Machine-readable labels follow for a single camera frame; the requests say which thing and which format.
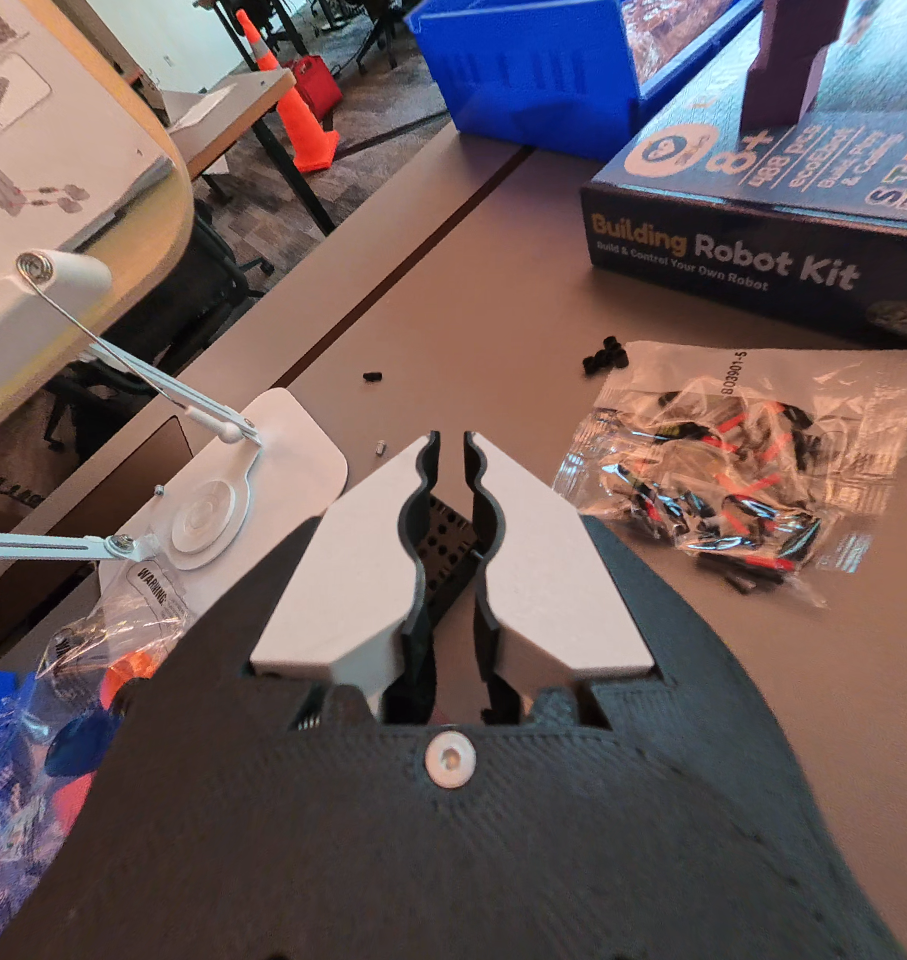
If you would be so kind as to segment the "grey desk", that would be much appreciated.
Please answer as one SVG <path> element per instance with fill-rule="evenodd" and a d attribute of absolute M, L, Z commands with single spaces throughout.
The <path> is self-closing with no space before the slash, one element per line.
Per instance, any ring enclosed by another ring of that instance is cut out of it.
<path fill-rule="evenodd" d="M 449 129 L 187 374 L 228 401 L 290 387 L 350 485 L 463 434 L 549 485 L 608 334 L 837 349 L 588 263 L 595 166 Z M 381 371 L 377 383 L 363 374 Z M 306 534 L 200 620 L 135 694 L 72 833 L 0 958 L 854 958 L 907 955 L 907 455 L 859 573 L 817 610 L 739 598 L 673 551 L 584 522 L 642 627 L 651 678 L 549 691 L 486 726 L 470 593 L 436 632 L 474 768 L 442 727 L 248 661 Z"/>

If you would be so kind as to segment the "black office chair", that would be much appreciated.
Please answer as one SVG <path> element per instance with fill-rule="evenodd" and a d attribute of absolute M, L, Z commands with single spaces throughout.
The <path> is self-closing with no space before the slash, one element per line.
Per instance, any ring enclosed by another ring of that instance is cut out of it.
<path fill-rule="evenodd" d="M 175 376 L 205 351 L 251 304 L 265 295 L 247 272 L 259 269 L 269 277 L 274 266 L 257 257 L 240 262 L 215 230 L 213 210 L 194 202 L 194 221 L 182 259 L 172 272 L 105 333 L 104 338 Z M 102 361 L 75 361 L 52 377 L 44 390 L 53 396 L 43 439 L 54 452 L 67 447 L 60 427 L 64 415 L 73 426 L 73 446 L 87 461 L 156 396 L 156 390 L 132 373 L 116 371 Z"/>

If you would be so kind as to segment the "bubble wrap bag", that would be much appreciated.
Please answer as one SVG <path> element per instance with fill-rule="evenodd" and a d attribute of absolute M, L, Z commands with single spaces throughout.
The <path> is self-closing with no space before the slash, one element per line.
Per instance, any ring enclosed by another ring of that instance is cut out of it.
<path fill-rule="evenodd" d="M 620 12 L 638 84 L 649 81 L 732 5 L 732 1 L 623 2 Z"/>

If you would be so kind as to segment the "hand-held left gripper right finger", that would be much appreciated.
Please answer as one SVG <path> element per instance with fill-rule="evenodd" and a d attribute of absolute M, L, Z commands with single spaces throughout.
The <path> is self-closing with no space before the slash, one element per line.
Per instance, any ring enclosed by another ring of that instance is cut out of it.
<path fill-rule="evenodd" d="M 466 481 L 487 713 L 523 714 L 547 689 L 649 675 L 653 655 L 578 510 L 481 433 L 466 434 Z"/>

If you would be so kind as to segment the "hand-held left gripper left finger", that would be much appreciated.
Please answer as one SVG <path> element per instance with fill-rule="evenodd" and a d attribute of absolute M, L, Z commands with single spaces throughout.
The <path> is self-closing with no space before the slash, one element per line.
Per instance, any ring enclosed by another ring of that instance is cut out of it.
<path fill-rule="evenodd" d="M 257 675 L 360 690 L 381 718 L 429 718 L 427 576 L 439 433 L 417 438 L 325 512 L 252 651 Z"/>

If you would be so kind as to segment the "white book stand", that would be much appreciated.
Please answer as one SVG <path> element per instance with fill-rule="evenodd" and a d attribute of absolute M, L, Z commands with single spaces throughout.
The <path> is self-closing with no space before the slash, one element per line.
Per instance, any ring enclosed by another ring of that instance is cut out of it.
<path fill-rule="evenodd" d="M 52 3 L 20 2 L 172 160 L 161 181 L 119 210 L 74 251 L 33 247 L 0 274 L 0 422 L 86 349 L 123 353 L 101 334 L 172 270 L 187 242 L 193 193 L 156 120 L 135 115 L 136 97 Z M 206 443 L 118 534 L 152 534 L 179 572 L 186 602 L 205 614 L 301 523 L 340 497 L 347 462 L 286 389 L 271 389 L 245 410 L 152 372 L 160 411 L 200 430 Z"/>

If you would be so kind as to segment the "red plastic object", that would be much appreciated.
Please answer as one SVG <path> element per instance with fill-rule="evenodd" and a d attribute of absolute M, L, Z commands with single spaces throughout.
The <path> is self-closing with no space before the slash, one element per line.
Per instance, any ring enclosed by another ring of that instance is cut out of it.
<path fill-rule="evenodd" d="M 306 54 L 281 64 L 295 81 L 303 102 L 314 117 L 324 122 L 343 100 L 343 93 L 325 60 L 316 54 Z"/>

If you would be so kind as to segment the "silver plastic parts bag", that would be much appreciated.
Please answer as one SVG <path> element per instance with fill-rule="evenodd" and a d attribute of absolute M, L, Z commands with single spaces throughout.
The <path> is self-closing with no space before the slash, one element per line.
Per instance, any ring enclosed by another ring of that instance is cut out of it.
<path fill-rule="evenodd" d="M 816 573 L 857 569 L 907 454 L 907 349 L 623 353 L 553 490 L 742 593 L 826 608 Z"/>

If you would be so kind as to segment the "clear empty plastic bag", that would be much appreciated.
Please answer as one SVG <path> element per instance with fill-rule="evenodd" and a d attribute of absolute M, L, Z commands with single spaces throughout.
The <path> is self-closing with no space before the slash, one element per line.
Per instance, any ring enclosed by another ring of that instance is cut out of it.
<path fill-rule="evenodd" d="M 179 572 L 165 554 L 141 560 L 105 560 L 98 569 L 100 596 L 110 610 L 164 629 L 189 629 L 196 620 Z"/>

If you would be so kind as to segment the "wooden background table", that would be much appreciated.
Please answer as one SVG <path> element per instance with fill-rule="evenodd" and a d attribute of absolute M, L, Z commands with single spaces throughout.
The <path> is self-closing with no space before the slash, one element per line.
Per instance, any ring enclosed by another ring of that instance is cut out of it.
<path fill-rule="evenodd" d="M 194 182 L 246 133 L 252 132 L 317 228 L 328 236 L 336 229 L 334 220 L 305 176 L 296 169 L 293 155 L 265 121 L 281 97 L 293 89 L 294 77 L 288 69 L 227 77 L 208 94 L 188 94 L 187 99 L 207 103 L 209 111 L 191 126 L 178 130 L 170 127 L 167 135 L 179 152 L 190 181 Z"/>

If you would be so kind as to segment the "instruction booklet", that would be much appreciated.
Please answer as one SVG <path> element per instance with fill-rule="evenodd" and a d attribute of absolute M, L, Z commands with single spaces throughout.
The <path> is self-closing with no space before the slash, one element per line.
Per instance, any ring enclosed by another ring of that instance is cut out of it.
<path fill-rule="evenodd" d="M 0 1 L 0 274 L 73 252 L 171 158 L 21 2 Z"/>

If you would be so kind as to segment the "white label wheels bag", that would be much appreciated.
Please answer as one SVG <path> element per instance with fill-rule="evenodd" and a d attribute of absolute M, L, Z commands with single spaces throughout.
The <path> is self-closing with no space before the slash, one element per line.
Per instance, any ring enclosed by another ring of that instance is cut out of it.
<path fill-rule="evenodd" d="M 71 832 L 120 729 L 122 692 L 150 679 L 187 631 L 165 627 L 99 594 L 52 631 L 18 687 L 0 748 L 0 936 Z"/>

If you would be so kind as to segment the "blue robot kit box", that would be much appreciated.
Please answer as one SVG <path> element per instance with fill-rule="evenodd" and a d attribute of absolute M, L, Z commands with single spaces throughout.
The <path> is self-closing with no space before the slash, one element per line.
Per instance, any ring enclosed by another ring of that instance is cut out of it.
<path fill-rule="evenodd" d="M 582 187 L 591 264 L 907 344 L 907 2 L 848 2 L 803 114 L 750 127 L 764 32 L 759 13 Z"/>

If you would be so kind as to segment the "orange traffic cone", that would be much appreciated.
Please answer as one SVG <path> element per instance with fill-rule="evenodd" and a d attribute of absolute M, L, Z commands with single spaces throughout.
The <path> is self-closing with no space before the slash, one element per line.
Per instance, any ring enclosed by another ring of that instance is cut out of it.
<path fill-rule="evenodd" d="M 279 72 L 292 82 L 291 89 L 282 94 L 276 108 L 293 149 L 295 167 L 301 173 L 327 170 L 335 160 L 340 135 L 335 130 L 324 129 L 297 92 L 292 71 L 280 65 L 248 14 L 248 6 L 249 2 L 236 6 L 234 16 L 250 45 L 257 69 L 266 73 Z"/>

